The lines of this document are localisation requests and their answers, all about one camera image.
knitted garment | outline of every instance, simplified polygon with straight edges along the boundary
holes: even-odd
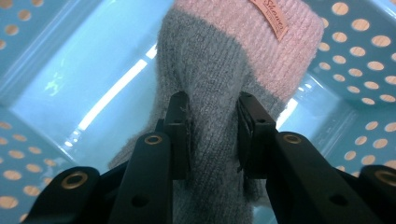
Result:
[[[127,161],[134,142],[164,118],[170,97],[190,98],[191,178],[174,182],[175,223],[251,223],[251,202],[269,205],[264,182],[237,173],[240,91],[276,119],[294,94],[323,34],[321,19],[300,0],[278,0],[289,30],[279,42],[248,0],[176,0],[158,37],[156,103],[150,124],[110,163]]]

brown tag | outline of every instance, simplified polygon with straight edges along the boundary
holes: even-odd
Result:
[[[264,14],[265,18],[270,22],[277,40],[281,41],[288,31],[288,24],[276,0],[250,0],[250,2],[256,5]]]

laundry basket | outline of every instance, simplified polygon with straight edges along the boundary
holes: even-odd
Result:
[[[305,2],[325,34],[278,129],[305,135],[353,175],[396,168],[395,1]],[[143,128],[171,4],[0,0],[0,223],[22,221],[62,170],[105,172]],[[269,209],[254,212],[255,223],[276,222]]]

pink label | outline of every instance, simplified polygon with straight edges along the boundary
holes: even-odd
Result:
[[[256,5],[270,22],[277,40],[282,40],[283,36],[288,31],[288,24],[276,0],[250,0],[250,2]]]

perforated basket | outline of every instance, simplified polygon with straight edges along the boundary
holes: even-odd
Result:
[[[172,1],[81,2],[0,0],[0,223],[23,220],[64,169],[105,172],[148,120]],[[304,134],[353,175],[396,168],[394,1],[305,2],[325,35],[278,129]],[[256,208],[255,223],[268,222],[271,211]]]

